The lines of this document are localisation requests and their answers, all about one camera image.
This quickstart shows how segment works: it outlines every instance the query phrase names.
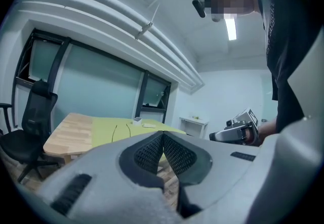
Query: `ceiling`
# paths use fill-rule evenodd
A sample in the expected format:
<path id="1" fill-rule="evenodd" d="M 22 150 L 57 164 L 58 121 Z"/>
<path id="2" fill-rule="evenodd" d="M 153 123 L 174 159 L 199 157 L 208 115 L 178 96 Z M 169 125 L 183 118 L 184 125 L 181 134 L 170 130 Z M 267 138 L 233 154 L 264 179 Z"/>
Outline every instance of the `ceiling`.
<path id="1" fill-rule="evenodd" d="M 260 14 L 236 18 L 237 39 L 229 41 L 225 21 L 215 23 L 208 16 L 200 18 L 192 0 L 139 1 L 151 14 L 159 4 L 153 22 L 163 21 L 167 26 L 164 30 L 176 33 L 177 42 L 187 49 L 198 71 L 266 68 L 265 35 Z"/>

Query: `window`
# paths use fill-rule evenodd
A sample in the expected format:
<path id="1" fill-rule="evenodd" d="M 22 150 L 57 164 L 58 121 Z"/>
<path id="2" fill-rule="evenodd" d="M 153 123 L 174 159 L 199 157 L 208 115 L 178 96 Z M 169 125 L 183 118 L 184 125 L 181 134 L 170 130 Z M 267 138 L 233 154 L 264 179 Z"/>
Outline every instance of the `window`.
<path id="1" fill-rule="evenodd" d="M 14 127 L 21 126 L 29 90 L 40 79 L 58 95 L 49 122 L 52 130 L 71 112 L 165 121 L 170 82 L 105 51 L 34 29 L 16 68 Z"/>
<path id="2" fill-rule="evenodd" d="M 136 117 L 164 123 L 171 83 L 146 71 L 139 95 Z"/>
<path id="3" fill-rule="evenodd" d="M 31 48 L 28 78 L 47 81 L 60 45 L 47 40 L 35 40 Z"/>
<path id="4" fill-rule="evenodd" d="M 55 91 L 53 127 L 70 113 L 131 119 L 142 70 L 103 54 L 70 44 Z"/>
<path id="5" fill-rule="evenodd" d="M 34 31 L 22 51 L 16 74 L 18 82 L 31 87 L 37 80 L 48 81 L 51 67 L 63 40 L 63 37 L 57 39 L 41 31 Z"/>

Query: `black handle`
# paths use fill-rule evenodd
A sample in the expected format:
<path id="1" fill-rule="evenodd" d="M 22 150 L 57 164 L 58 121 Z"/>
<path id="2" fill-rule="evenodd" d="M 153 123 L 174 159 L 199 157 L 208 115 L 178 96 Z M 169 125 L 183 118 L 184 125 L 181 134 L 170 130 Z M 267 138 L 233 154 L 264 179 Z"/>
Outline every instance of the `black handle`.
<path id="1" fill-rule="evenodd" d="M 196 8 L 199 16 L 201 18 L 205 18 L 206 17 L 206 13 L 205 13 L 204 7 L 201 4 L 201 2 L 199 0 L 193 0 L 192 1 L 192 4 L 193 4 L 194 8 Z"/>

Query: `chair backrest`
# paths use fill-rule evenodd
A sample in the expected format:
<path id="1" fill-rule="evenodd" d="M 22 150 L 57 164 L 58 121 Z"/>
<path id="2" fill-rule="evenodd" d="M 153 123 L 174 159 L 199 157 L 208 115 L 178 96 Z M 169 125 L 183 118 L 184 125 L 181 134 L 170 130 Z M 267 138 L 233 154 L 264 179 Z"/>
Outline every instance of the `chair backrest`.
<path id="1" fill-rule="evenodd" d="M 49 85 L 42 80 L 36 81 L 29 92 L 21 125 L 27 134 L 40 137 L 43 143 L 50 134 L 49 119 L 56 101 L 57 94 L 49 92 Z"/>

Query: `glass pane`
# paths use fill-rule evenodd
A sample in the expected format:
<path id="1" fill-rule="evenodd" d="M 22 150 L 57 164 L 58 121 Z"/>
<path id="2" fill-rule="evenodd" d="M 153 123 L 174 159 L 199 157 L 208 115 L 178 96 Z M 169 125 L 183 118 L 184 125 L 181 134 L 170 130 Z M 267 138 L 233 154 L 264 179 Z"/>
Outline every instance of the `glass pane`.
<path id="1" fill-rule="evenodd" d="M 166 85 L 149 78 L 145 90 L 143 105 L 165 108 L 163 97 L 166 96 Z"/>
<path id="2" fill-rule="evenodd" d="M 135 115 L 142 72 L 104 55 L 72 46 L 54 108 L 54 127 L 71 112 L 96 117 Z"/>
<path id="3" fill-rule="evenodd" d="M 274 119 L 278 114 L 278 101 L 272 100 L 272 79 L 271 75 L 261 76 L 262 79 L 262 94 L 263 94 L 263 109 L 262 119 L 268 121 Z"/>
<path id="4" fill-rule="evenodd" d="M 159 112 L 141 112 L 140 117 L 143 119 L 152 119 L 159 122 L 163 122 L 163 113 Z"/>
<path id="5" fill-rule="evenodd" d="M 18 126 L 21 127 L 21 122 L 22 122 L 22 116 L 24 115 L 25 109 L 26 109 L 26 104 L 28 100 L 30 89 L 21 86 L 21 85 L 16 85 L 16 111 L 17 111 L 17 119 L 18 119 Z"/>
<path id="6" fill-rule="evenodd" d="M 54 58 L 60 45 L 48 41 L 35 40 L 32 45 L 29 78 L 47 81 Z"/>

